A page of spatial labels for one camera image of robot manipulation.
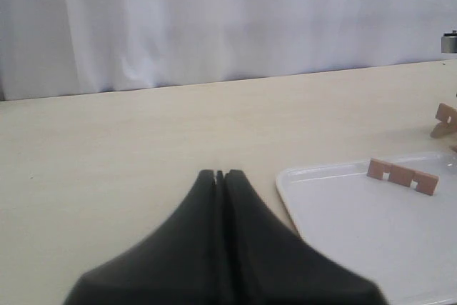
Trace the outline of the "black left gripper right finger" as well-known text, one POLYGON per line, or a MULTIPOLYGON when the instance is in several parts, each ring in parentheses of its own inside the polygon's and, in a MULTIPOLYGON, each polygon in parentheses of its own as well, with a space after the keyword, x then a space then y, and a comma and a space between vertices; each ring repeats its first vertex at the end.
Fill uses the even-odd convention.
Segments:
POLYGON ((239 304, 386 304, 372 281, 320 254, 285 226, 240 170, 225 175, 224 205, 239 304))

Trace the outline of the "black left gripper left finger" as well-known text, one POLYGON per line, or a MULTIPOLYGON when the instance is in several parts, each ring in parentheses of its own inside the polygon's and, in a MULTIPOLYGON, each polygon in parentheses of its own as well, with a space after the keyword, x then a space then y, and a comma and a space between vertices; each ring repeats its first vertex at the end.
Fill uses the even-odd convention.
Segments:
POLYGON ((66 304, 219 304, 214 173, 200 171, 152 234, 83 274, 66 304))

